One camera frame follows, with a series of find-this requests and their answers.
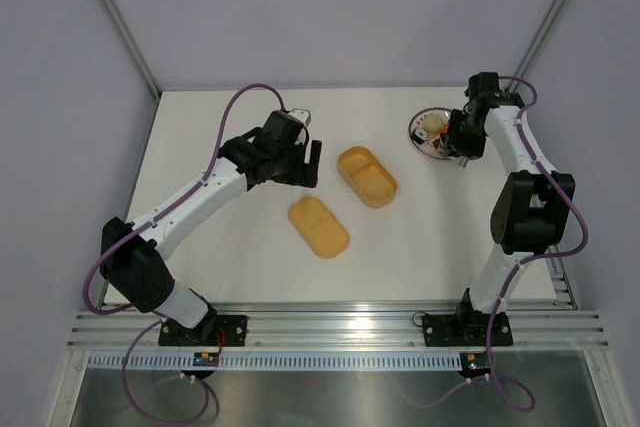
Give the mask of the yellow lunch box base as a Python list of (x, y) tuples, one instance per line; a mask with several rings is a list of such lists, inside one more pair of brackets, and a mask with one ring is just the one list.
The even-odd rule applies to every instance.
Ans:
[(354, 146), (343, 151), (338, 156), (337, 169), (355, 195), (369, 208), (384, 207), (396, 196), (396, 179), (366, 147)]

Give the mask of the stainless steel food tongs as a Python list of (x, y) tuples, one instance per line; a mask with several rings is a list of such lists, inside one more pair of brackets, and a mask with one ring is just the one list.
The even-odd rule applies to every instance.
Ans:
[(446, 150), (441, 151), (446, 159), (453, 159), (461, 168), (465, 168), (469, 162), (468, 139), (460, 133), (441, 133), (440, 136), (446, 142)]

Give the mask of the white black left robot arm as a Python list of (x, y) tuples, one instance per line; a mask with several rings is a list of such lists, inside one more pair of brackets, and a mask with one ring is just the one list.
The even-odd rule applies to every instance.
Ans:
[(141, 313), (169, 322), (169, 346), (214, 345), (224, 322), (203, 296), (179, 284), (166, 265), (177, 247), (204, 221), (253, 187), (275, 183), (314, 188), (322, 143), (311, 139), (311, 113), (275, 110), (265, 124), (227, 140), (214, 163), (158, 207), (126, 223), (103, 228), (101, 276)]

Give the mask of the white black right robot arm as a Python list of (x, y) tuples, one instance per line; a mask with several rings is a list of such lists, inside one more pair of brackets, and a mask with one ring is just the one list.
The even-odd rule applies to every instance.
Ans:
[(527, 125), (527, 104), (501, 88), (503, 76), (479, 72), (468, 81), (466, 106), (452, 110), (443, 152), (465, 161), (480, 159), (492, 142), (506, 180), (490, 216), (494, 246), (474, 284), (441, 327), (446, 346), (509, 346), (506, 314), (510, 297), (527, 266), (560, 242), (575, 192), (572, 175), (558, 172), (538, 150)]

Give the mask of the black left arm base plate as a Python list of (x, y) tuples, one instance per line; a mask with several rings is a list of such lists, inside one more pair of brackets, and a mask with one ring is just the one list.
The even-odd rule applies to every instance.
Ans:
[(205, 317), (194, 328), (187, 328), (174, 319), (160, 327), (158, 344), (163, 347), (243, 347), (249, 318), (244, 315), (217, 314)]

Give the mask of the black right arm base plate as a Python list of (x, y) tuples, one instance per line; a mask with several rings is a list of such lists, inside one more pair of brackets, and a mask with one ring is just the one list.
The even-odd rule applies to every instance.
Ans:
[(426, 347), (482, 347), (491, 333), (491, 346), (510, 347), (514, 344), (509, 318), (505, 313), (496, 315), (488, 330), (489, 314), (473, 314), (460, 320), (455, 314), (421, 317), (421, 327)]

